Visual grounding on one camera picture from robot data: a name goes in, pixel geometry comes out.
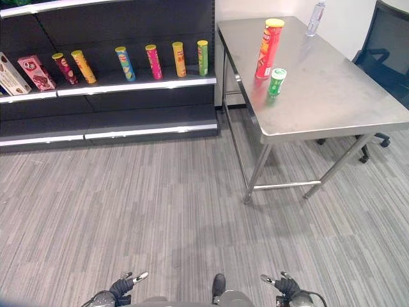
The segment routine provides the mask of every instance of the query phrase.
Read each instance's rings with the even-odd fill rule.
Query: small green container
[[[283,68],[275,68],[271,73],[271,83],[268,87],[270,96],[278,96],[280,94],[281,85],[287,76],[287,71]]]

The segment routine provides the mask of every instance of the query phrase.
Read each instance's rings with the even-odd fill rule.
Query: gray carpet
[[[223,272],[228,288],[273,307],[278,292],[259,275],[285,270],[328,306],[409,305],[409,131],[388,148],[374,138],[367,164],[357,155],[308,201],[305,187],[244,205],[219,120],[216,138],[0,156],[0,295],[80,306],[125,271],[147,270],[132,302],[208,302]],[[236,128],[250,174],[257,150]],[[263,180],[319,177],[353,142],[277,145]]]

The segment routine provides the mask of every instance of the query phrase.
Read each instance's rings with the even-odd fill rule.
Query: office chair
[[[409,109],[409,12],[377,0],[364,46],[353,62]],[[386,134],[375,136],[383,139],[382,147],[390,144]],[[317,140],[320,145],[324,142],[325,139]],[[366,145],[362,153],[359,161],[366,163],[369,159]]]

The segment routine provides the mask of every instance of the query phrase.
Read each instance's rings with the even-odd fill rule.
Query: pringles can
[[[78,68],[80,69],[82,75],[84,76],[85,80],[89,84],[96,83],[96,78],[94,73],[92,72],[91,68],[89,67],[83,53],[81,50],[75,50],[71,52],[72,57],[74,58]]]
[[[117,47],[115,48],[115,52],[120,59],[120,63],[123,69],[123,73],[125,74],[125,78],[128,81],[135,81],[136,76],[134,73],[134,69],[132,68],[132,64],[130,63],[129,56],[127,53],[126,47]]]
[[[270,76],[275,53],[279,46],[280,34],[284,21],[281,19],[267,19],[258,56],[256,77],[266,79]]]
[[[149,64],[151,66],[153,78],[155,80],[160,80],[163,78],[162,69],[160,69],[158,51],[156,45],[146,45],[146,54],[148,55]]]
[[[278,96],[281,91],[281,85],[284,82],[284,79],[287,76],[287,71],[283,68],[275,68],[271,73],[271,82],[270,86],[268,87],[268,94],[270,96]]]
[[[52,59],[56,62],[59,70],[61,73],[63,73],[66,81],[70,83],[71,85],[77,84],[78,80],[77,77],[75,76],[74,72],[72,71],[70,65],[68,65],[64,54],[62,53],[54,53],[52,56]]]
[[[174,42],[172,43],[174,63],[176,64],[176,73],[178,77],[186,76],[186,66],[185,66],[185,56],[183,55],[183,43]]]
[[[207,59],[207,40],[197,42],[197,55],[199,56],[199,75],[207,75],[208,59]]]

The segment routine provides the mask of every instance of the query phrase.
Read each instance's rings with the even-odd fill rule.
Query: green snack can
[[[268,87],[268,94],[270,96],[278,96],[280,94],[281,85],[287,76],[287,71],[283,68],[275,68],[271,73],[271,83]]]
[[[207,75],[208,60],[207,60],[207,40],[197,42],[197,54],[199,56],[199,75]]]

